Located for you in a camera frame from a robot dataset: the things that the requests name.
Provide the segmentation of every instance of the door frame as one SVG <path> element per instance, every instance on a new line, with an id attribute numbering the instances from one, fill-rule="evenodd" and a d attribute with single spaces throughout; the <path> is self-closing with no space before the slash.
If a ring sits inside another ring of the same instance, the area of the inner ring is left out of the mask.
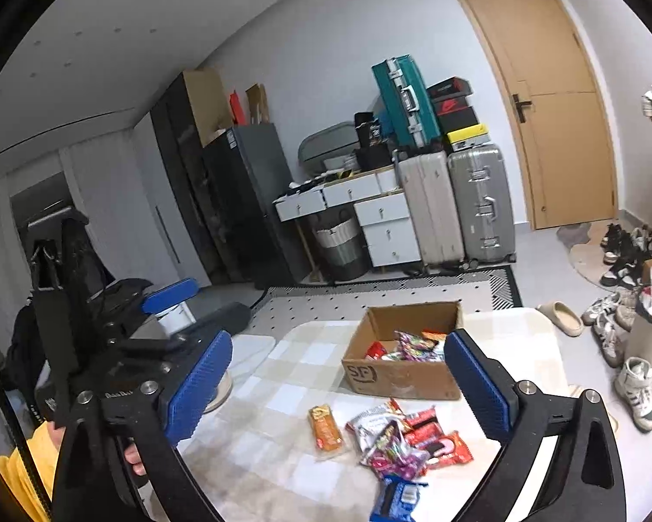
<path id="1" fill-rule="evenodd" d="M 587 52 L 587 48 L 585 47 L 584 43 L 582 43 L 582 37 L 579 31 L 577 30 L 572 17 L 567 12 L 567 9 L 565 8 L 565 4 L 563 3 L 562 0 L 556 0 L 556 2 L 558 3 L 558 6 L 560 6 L 560 9 L 565 14 L 565 17 L 567 17 L 567 20 L 570 22 L 570 25 L 572 26 L 572 33 L 574 33 L 575 40 L 577 41 L 577 44 L 579 45 L 579 48 L 582 51 L 582 54 L 585 56 L 587 62 L 587 68 L 589 71 L 589 76 L 591 77 L 592 82 L 594 83 L 594 87 L 596 89 L 596 96 L 598 98 L 597 101 L 599 103 L 599 111 L 602 114 L 602 121 L 606 128 L 606 136 L 609 144 L 610 160 L 611 160 L 610 174 L 611 174 L 611 191 L 613 197 L 613 217 L 615 218 L 617 216 L 618 205 L 619 205 L 618 185 L 616 179 L 615 152 L 613 149 L 613 139 L 611 135 L 609 118 L 606 115 L 606 110 L 605 107 L 603 106 L 602 89 L 601 86 L 599 85 L 598 79 L 596 78 L 594 66 L 592 65 L 592 57 Z M 471 25 L 473 25 L 473 30 L 475 31 L 475 34 L 478 37 L 478 41 L 480 41 L 480 46 L 483 48 L 483 52 L 485 53 L 485 56 L 487 57 L 488 62 L 490 63 L 490 68 L 492 69 L 493 74 L 495 75 L 495 79 L 497 80 L 498 86 L 500 87 L 500 93 L 502 94 L 502 103 L 505 105 L 505 111 L 509 119 L 509 127 L 512 130 L 512 137 L 515 140 L 515 148 L 519 159 L 519 170 L 522 174 L 522 188 L 524 193 L 524 203 L 526 205 L 526 215 L 529 219 L 531 229 L 535 230 L 536 219 L 537 219 L 536 217 L 537 207 L 532 195 L 531 174 L 529 172 L 528 162 L 526 160 L 526 151 L 525 151 L 525 144 L 522 139 L 522 132 L 519 129 L 519 123 L 516 119 L 515 105 L 512 103 L 511 99 L 509 98 L 510 96 L 509 85 L 505 79 L 504 74 L 502 73 L 502 69 L 500 68 L 500 63 L 497 57 L 495 57 L 495 53 L 493 51 L 492 46 L 490 45 L 490 41 L 488 40 L 485 31 L 480 25 L 480 22 L 478 21 L 478 18 L 476 17 L 473 8 L 471 7 L 471 4 L 467 0 L 459 0 L 459 4 L 461 4 L 461 7 L 463 8 L 466 17 L 468 17 L 468 20 L 471 22 Z"/>

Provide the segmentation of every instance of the gray suitcase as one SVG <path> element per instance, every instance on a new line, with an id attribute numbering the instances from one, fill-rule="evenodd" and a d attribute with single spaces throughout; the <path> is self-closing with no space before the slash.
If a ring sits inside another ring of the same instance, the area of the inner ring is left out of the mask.
<path id="1" fill-rule="evenodd" d="M 515 218 L 502 153 L 493 144 L 453 153 L 448 159 L 466 256 L 515 261 Z"/>
<path id="2" fill-rule="evenodd" d="M 398 165 L 403 192 L 425 264 L 464 259 L 464 240 L 444 153 L 420 155 Z"/>

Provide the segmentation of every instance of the checkered tablecloth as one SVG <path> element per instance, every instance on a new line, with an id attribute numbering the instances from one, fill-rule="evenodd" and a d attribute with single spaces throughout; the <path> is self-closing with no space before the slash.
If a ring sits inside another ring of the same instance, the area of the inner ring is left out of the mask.
<path id="1" fill-rule="evenodd" d="M 474 313 L 466 330 L 485 353 L 517 380 L 544 392 L 568 394 L 552 324 L 535 310 Z M 340 426 L 385 399 L 355 395 L 343 379 L 341 358 L 354 321 L 317 321 L 294 328 L 227 402 L 205 416 L 180 446 L 199 485 L 227 522 L 368 520 L 377 495 L 374 474 L 355 449 L 318 461 L 307 411 L 329 404 Z M 398 401 L 407 412 L 437 407 L 442 428 L 458 430 L 475 460 L 433 471 L 415 509 L 418 522 L 456 514 L 488 469 L 499 445 L 485 439 L 465 400 Z M 555 439 L 544 442 L 535 469 L 509 520 L 524 518 L 546 471 Z M 156 499 L 153 516 L 164 519 Z"/>

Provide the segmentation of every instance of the yellow shirt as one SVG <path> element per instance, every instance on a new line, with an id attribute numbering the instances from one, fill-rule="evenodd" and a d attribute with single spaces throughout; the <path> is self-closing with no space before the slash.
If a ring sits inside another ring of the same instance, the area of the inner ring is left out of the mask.
<path id="1" fill-rule="evenodd" d="M 28 443 L 33 461 L 36 463 L 36 468 L 38 469 L 38 474 L 43 481 L 43 486 L 45 486 L 45 491 L 52 499 L 55 467 L 58 462 L 58 450 L 55 449 L 48 435 L 48 428 L 45 422 L 33 432 L 33 437 Z M 45 515 L 45 510 L 43 510 L 43 506 L 38 500 L 36 491 L 33 489 L 31 479 L 29 479 L 17 449 L 9 457 L 0 456 L 0 473 L 26 513 L 36 522 L 48 522 L 49 519 Z"/>

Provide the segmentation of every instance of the drawer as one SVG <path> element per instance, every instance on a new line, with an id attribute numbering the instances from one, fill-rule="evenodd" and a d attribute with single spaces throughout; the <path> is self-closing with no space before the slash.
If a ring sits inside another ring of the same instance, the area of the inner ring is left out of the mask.
<path id="1" fill-rule="evenodd" d="M 379 194 L 381 194 L 381 190 L 375 174 L 367 174 L 364 177 L 324 186 L 324 198 L 326 198 L 328 207 L 356 202 Z"/>
<path id="2" fill-rule="evenodd" d="M 396 173 L 393 168 L 377 172 L 377 180 L 379 181 L 379 188 L 382 192 L 391 192 L 399 188 L 396 181 Z"/>
<path id="3" fill-rule="evenodd" d="M 326 209 L 326 202 L 321 190 L 318 189 L 288 196 L 282 202 L 275 204 L 275 208 L 280 220 L 285 222 L 323 211 Z"/>
<path id="4" fill-rule="evenodd" d="M 355 204 L 355 213 L 360 225 L 400 220 L 410 218 L 411 215 L 404 193 L 358 202 Z"/>
<path id="5" fill-rule="evenodd" d="M 421 260 L 420 250 L 415 241 L 405 244 L 390 241 L 387 244 L 370 245 L 369 252 L 374 266 L 396 265 Z"/>
<path id="6" fill-rule="evenodd" d="M 413 222 L 410 217 L 393 222 L 382 222 L 366 225 L 362 230 L 367 239 L 367 245 L 417 245 Z"/>

